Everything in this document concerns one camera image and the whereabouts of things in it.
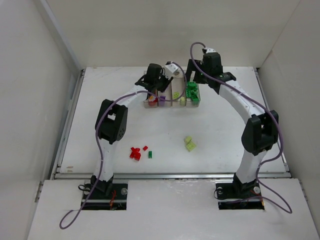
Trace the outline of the lime small lego brick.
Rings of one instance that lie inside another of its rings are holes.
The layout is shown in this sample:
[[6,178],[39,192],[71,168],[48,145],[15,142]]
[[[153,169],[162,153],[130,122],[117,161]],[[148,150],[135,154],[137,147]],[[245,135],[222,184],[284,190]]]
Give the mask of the lime small lego brick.
[[184,142],[186,144],[188,144],[190,141],[192,141],[192,137],[191,136],[187,136],[185,139],[184,139]]

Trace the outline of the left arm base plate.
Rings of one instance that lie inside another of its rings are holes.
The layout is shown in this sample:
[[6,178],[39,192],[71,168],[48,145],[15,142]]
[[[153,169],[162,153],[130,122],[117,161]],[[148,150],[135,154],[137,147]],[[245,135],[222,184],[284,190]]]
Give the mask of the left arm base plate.
[[84,204],[83,210],[126,210],[127,196],[127,183],[99,182]]

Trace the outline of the tiny green lego brick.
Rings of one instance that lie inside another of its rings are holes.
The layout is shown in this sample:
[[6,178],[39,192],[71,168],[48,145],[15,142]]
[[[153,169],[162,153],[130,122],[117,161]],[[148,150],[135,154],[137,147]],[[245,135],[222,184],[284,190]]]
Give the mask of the tiny green lego brick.
[[152,159],[152,158],[153,158],[153,152],[152,152],[152,151],[149,151],[149,152],[148,152],[148,158],[149,158],[149,159]]

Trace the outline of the red cross lego piece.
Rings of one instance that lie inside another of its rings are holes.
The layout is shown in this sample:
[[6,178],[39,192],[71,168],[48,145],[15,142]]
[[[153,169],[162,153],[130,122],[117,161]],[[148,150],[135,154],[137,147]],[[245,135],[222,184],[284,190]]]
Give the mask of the red cross lego piece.
[[129,157],[131,159],[135,158],[136,156],[140,156],[141,155],[140,154],[140,148],[131,147],[130,149],[131,149],[131,153],[130,153]]

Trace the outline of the green arch lego brick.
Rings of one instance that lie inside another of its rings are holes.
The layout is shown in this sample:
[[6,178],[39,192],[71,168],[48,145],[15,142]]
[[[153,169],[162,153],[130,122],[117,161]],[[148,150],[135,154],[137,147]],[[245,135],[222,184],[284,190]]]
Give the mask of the green arch lego brick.
[[194,90],[197,88],[197,84],[195,82],[189,81],[187,82],[187,88],[190,90]]

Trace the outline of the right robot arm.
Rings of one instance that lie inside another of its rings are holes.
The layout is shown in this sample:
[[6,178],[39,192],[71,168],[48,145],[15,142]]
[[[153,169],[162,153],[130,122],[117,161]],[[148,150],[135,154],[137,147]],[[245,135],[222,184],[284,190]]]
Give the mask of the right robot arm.
[[191,57],[186,78],[206,84],[224,98],[240,115],[245,127],[241,136],[244,153],[231,183],[223,184],[226,199],[250,197],[259,186],[257,174],[263,158],[278,142],[279,115],[247,95],[231,72],[223,70],[221,56],[216,51],[203,49],[202,60]]

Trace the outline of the purple arch lego brick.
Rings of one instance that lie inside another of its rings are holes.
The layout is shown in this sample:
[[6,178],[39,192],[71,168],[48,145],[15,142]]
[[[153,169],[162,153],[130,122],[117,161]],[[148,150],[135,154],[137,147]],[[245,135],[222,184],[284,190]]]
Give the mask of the purple arch lego brick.
[[166,96],[160,95],[158,98],[158,107],[165,107],[166,105]]

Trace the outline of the lime green lego brick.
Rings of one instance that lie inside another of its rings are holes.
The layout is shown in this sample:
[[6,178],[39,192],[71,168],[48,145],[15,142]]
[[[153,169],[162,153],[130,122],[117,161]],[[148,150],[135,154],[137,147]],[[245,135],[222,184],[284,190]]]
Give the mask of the lime green lego brick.
[[180,93],[178,91],[175,91],[172,95],[173,99],[177,99],[180,96]]

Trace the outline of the long green lego brick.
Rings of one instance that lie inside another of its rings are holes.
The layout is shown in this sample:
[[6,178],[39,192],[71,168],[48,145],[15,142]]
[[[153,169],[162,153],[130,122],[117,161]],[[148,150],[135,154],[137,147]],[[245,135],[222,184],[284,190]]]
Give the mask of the long green lego brick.
[[195,89],[187,88],[185,92],[186,92],[187,98],[191,98],[191,99],[198,98],[198,91]]

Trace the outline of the green square lego brick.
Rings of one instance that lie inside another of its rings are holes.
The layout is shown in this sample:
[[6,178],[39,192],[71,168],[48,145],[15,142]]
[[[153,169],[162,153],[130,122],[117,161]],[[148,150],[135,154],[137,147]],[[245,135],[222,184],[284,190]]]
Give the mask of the green square lego brick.
[[197,95],[192,95],[191,96],[191,101],[194,103],[194,104],[198,104],[200,99],[198,98]]

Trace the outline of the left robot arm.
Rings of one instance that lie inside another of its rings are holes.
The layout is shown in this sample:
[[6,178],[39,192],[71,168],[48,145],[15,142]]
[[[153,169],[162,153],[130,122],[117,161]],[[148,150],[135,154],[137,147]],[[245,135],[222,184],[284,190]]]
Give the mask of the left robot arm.
[[174,78],[179,67],[173,62],[165,66],[151,63],[134,86],[116,100],[102,101],[95,123],[95,140],[100,153],[96,169],[90,178],[95,191],[109,195],[113,186],[113,159],[120,141],[126,132],[129,108],[142,103],[155,92],[164,92]]

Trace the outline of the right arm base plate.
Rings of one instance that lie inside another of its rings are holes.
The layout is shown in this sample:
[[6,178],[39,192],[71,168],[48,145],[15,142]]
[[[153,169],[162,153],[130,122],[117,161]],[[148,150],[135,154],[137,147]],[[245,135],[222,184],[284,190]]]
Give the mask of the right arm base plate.
[[245,189],[239,189],[233,182],[216,183],[214,197],[218,201],[219,210],[264,210],[263,200],[260,198],[261,189],[254,182]]

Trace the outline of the red flower round lego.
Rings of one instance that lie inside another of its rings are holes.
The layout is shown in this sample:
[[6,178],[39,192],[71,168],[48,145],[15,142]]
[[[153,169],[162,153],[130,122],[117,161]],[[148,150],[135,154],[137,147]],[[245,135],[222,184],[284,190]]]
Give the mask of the red flower round lego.
[[151,95],[149,98],[148,98],[148,106],[149,107],[156,107],[158,105],[158,98]]

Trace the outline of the lime square lego brick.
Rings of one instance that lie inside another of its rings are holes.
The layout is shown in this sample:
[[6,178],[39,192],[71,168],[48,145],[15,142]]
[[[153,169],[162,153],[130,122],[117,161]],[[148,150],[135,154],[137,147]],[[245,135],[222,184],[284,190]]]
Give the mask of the lime square lego brick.
[[197,147],[197,145],[193,141],[190,141],[185,145],[185,147],[189,152],[191,152]]

